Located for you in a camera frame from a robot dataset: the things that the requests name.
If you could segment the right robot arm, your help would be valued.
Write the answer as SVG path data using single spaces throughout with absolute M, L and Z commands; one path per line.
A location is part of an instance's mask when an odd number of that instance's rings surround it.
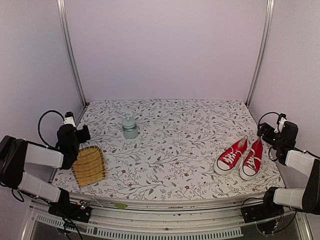
M 258 125 L 257 135 L 274 148 L 276 161 L 305 181 L 300 188 L 270 187 L 258 208 L 262 218 L 269 218 L 284 207 L 320 214 L 320 158 L 295 147 L 298 130 L 295 123 L 287 120 L 278 121 L 275 128 L 268 123 Z

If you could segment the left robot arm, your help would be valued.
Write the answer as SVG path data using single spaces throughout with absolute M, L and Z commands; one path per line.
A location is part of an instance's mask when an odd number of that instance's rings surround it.
M 75 210 L 69 192 L 25 171 L 25 164 L 69 170 L 77 161 L 80 144 L 91 139 L 87 125 L 78 130 L 70 123 L 58 129 L 57 137 L 58 148 L 54 148 L 4 136 L 0 142 L 0 185 L 46 200 L 63 217 L 70 217 Z

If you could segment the red sneaker with laces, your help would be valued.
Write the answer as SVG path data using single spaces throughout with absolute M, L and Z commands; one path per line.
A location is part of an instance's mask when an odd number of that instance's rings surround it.
M 227 175 L 232 172 L 240 162 L 248 147 L 248 137 L 244 136 L 228 149 L 226 149 L 215 161 L 213 169 L 218 175 Z

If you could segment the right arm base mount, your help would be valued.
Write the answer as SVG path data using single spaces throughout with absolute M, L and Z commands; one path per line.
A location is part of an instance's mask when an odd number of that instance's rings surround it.
M 245 199 L 240 207 L 240 212 L 245 223 L 275 218 L 285 213 L 284 207 L 275 203 L 252 203 L 247 205 L 250 200 L 262 200 L 262 198 L 249 197 Z

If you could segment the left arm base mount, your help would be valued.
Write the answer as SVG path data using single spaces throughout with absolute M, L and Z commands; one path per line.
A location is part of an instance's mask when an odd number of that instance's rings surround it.
M 77 203 L 50 202 L 48 213 L 67 220 L 88 223 L 91 217 L 92 208 Z

